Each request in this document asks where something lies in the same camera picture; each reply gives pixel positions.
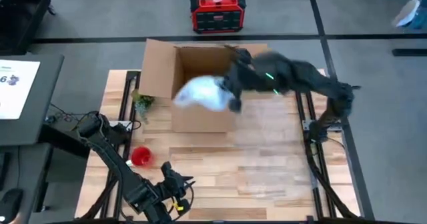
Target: red cup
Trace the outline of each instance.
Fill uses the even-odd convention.
[[[153,161],[151,151],[147,147],[138,147],[133,150],[131,159],[126,161],[126,164],[130,167],[147,167]]]

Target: concrete floor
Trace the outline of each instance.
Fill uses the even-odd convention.
[[[408,0],[317,1],[327,34],[413,32],[390,26]],[[195,35],[188,0],[53,0],[53,5],[57,16],[45,17],[39,38]],[[318,33],[310,0],[248,0],[247,10],[244,29],[231,35]],[[326,68],[317,40],[257,42]],[[427,48],[427,40],[339,40],[328,44],[338,79],[362,86],[356,93],[350,125],[375,218],[425,223],[427,59],[396,58],[391,50]],[[86,112],[99,108],[110,69],[141,67],[144,47],[145,43],[42,44],[32,46],[32,52],[65,56],[53,102],[70,112]],[[64,153],[57,156],[79,162]],[[32,223],[73,217],[69,201],[60,203],[53,198],[64,193],[78,195],[84,165],[68,169],[66,172],[75,175],[49,189],[46,202],[57,208],[34,216]],[[52,170],[51,176],[61,179],[64,172]]]

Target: open cardboard box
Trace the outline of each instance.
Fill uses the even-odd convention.
[[[245,44],[252,56],[268,50],[267,44]],[[174,45],[148,39],[141,71],[139,93],[173,99],[191,78],[200,75],[224,75],[234,52],[221,45]],[[235,114],[213,112],[200,105],[185,109],[171,104],[172,130],[183,133],[223,133],[235,128]]]

